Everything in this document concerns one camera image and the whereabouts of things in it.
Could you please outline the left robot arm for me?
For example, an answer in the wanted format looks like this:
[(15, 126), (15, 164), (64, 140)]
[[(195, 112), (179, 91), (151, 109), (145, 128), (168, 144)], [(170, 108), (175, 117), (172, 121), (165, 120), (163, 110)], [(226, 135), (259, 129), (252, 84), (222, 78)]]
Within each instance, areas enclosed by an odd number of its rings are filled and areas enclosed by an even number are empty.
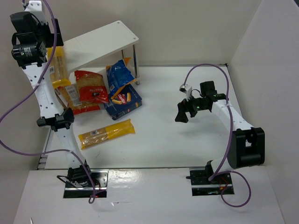
[(92, 183), (91, 171), (81, 154), (73, 133), (74, 114), (58, 101), (50, 79), (50, 59), (47, 48), (63, 46), (60, 29), (51, 33), (49, 25), (31, 12), (10, 15), (16, 32), (12, 36), (12, 57), (29, 79), (40, 108), (39, 127), (49, 126), (67, 150), (71, 185), (87, 186)]

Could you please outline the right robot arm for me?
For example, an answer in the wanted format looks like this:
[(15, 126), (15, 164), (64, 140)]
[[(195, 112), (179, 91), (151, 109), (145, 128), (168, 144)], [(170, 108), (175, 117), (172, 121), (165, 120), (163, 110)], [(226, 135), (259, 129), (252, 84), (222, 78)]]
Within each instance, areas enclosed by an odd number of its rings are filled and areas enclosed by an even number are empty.
[(205, 172), (209, 180), (218, 173), (235, 169), (259, 166), (265, 161), (265, 132), (260, 127), (253, 127), (231, 105), (224, 93), (218, 93), (213, 81), (200, 84), (201, 95), (195, 98), (192, 87), (187, 84), (179, 90), (186, 98), (178, 103), (176, 122), (187, 123), (187, 113), (193, 118), (199, 111), (209, 110), (229, 131), (228, 146), (224, 157), (208, 161)]

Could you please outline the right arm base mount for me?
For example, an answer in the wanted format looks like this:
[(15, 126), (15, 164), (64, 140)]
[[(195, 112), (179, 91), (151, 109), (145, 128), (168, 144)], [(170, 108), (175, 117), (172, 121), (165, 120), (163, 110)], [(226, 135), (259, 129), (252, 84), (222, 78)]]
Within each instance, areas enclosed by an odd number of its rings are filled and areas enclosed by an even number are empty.
[(216, 176), (212, 181), (208, 180), (204, 167), (190, 168), (186, 177), (191, 182), (193, 196), (233, 195), (234, 189), (230, 174)]

